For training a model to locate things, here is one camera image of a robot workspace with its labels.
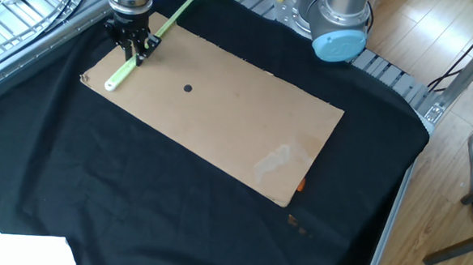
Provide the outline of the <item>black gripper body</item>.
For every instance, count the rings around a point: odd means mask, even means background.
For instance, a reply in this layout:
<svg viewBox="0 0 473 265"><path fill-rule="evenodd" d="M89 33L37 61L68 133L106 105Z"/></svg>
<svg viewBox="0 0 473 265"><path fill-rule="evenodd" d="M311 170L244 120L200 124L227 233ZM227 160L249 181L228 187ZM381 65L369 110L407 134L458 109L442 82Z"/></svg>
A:
<svg viewBox="0 0 473 265"><path fill-rule="evenodd" d="M114 11L112 30L117 33L122 30L125 32L149 33L149 13L146 11L142 14L132 15Z"/></svg>

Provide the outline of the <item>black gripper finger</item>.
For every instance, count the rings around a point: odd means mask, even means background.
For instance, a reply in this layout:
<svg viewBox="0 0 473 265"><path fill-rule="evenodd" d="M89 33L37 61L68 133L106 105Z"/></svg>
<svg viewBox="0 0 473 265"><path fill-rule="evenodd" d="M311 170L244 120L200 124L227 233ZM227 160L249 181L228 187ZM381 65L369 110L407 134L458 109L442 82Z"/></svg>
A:
<svg viewBox="0 0 473 265"><path fill-rule="evenodd" d="M133 56L131 33L134 25L129 23L118 22L115 19L108 19L105 24L105 31L113 39L113 42L118 45L125 53L126 60Z"/></svg>
<svg viewBox="0 0 473 265"><path fill-rule="evenodd" d="M135 40L134 48L136 51L135 65L140 66L145 59L149 58L154 50L161 43L161 38L151 34L146 29L138 31L138 37Z"/></svg>

